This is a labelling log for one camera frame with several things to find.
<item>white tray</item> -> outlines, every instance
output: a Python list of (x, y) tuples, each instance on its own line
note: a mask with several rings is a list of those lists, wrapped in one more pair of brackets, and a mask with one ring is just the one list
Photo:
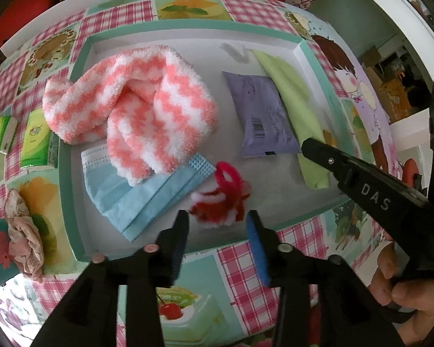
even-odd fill
[[(245, 202), (246, 210), (258, 210), (267, 227), (284, 227), (322, 213), (345, 202), (347, 197), (338, 190), (333, 177), (329, 189), (315, 191), (308, 189), (302, 179), (295, 154), (242, 157), (243, 129), (222, 71), (266, 75), (250, 49), (258, 49), (283, 58), (299, 72), (308, 85), (311, 91), (311, 107), (316, 111), (323, 128), (332, 132), (339, 141), (344, 142), (348, 139), (344, 137), (345, 121), (341, 121), (343, 117), (340, 117), (337, 110), (331, 108), (331, 90), (328, 89), (327, 96), (324, 92), (328, 85), (329, 87), (331, 85), (325, 85), (326, 76), (323, 71), (319, 74), (318, 69), (321, 68), (318, 63), (312, 62), (313, 54), (308, 53), (310, 49), (307, 44), (295, 36), (292, 38), (298, 43), (271, 36), (221, 29), (167, 29), (140, 32), (87, 43), (90, 47), (86, 46), (82, 49), (85, 54), (81, 52), (81, 56), (86, 56), (81, 73), (105, 57), (127, 48), (165, 44), (177, 50), (202, 77), (219, 107), (220, 128), (199, 148), (198, 152), (213, 165), (221, 160), (234, 165), (252, 186), (251, 197)], [(229, 46), (243, 54), (247, 63), (237, 62), (230, 56), (228, 50), (224, 49)], [(81, 68), (80, 61), (76, 66)], [(181, 208), (188, 210), (192, 204), (189, 197), (186, 197), (161, 218), (153, 221), (133, 243), (128, 242), (106, 218), (100, 215), (84, 187), (80, 153), (98, 144), (100, 142), (71, 147), (62, 144), (60, 150), (61, 182), (69, 166), (67, 160), (65, 162), (64, 155), (67, 154), (68, 147), (70, 148), (73, 210), (71, 210), (71, 201), (64, 197), (64, 194), (68, 194), (68, 189), (66, 191), (62, 189), (61, 194), (68, 235), (78, 259), (87, 259), (94, 251), (100, 251), (112, 258), (131, 254), (144, 244), (153, 242), (162, 229), (169, 228), (174, 222), (177, 210)], [(214, 188), (215, 181), (211, 177), (197, 190), (205, 191)], [(78, 242), (74, 218), (83, 247), (75, 247)], [(190, 220), (190, 234), (186, 249), (188, 252), (215, 248), (246, 238), (244, 223), (209, 229), (197, 224), (193, 217)]]

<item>purple tissue pack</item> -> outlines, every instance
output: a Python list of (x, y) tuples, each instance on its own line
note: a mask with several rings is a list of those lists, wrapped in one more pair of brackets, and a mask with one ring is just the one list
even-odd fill
[(300, 153), (285, 107), (272, 79), (223, 72), (244, 128), (244, 158)]

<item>cartoon girl's brown hair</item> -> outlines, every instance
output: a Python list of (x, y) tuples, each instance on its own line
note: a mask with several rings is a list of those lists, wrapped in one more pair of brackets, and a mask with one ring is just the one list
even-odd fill
[(335, 70), (347, 70), (355, 76), (355, 68), (341, 47), (323, 36), (312, 35), (312, 39), (320, 46)]

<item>fluffy fabric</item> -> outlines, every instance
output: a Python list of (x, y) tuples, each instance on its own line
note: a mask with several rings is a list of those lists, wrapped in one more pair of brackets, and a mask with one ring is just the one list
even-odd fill
[(171, 173), (216, 128), (216, 105), (199, 75), (166, 46), (108, 57), (72, 84), (51, 78), (43, 95), (50, 128), (69, 144), (107, 138), (111, 163), (130, 186)]
[(26, 202), (16, 189), (10, 189), (5, 199), (9, 255), (19, 271), (33, 280), (41, 280), (44, 261), (40, 234), (29, 214)]
[(189, 210), (206, 227), (229, 226), (244, 219), (244, 200), (250, 196), (250, 185), (243, 181), (236, 168), (218, 162), (214, 173), (217, 189), (192, 193), (195, 204)]

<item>white lettering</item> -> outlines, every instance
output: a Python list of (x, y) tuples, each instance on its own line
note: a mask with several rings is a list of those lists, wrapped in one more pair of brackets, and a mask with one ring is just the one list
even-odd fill
[(389, 198), (385, 198), (383, 201), (383, 204), (381, 205), (381, 208), (386, 211), (389, 208), (389, 204), (391, 203), (391, 200)]
[(376, 193), (374, 193), (373, 197), (370, 198), (374, 201), (375, 204), (378, 203), (378, 195), (379, 195), (379, 192), (376, 192)]
[(362, 189), (362, 194), (367, 195), (369, 191), (370, 191), (370, 186), (368, 184), (364, 184)]

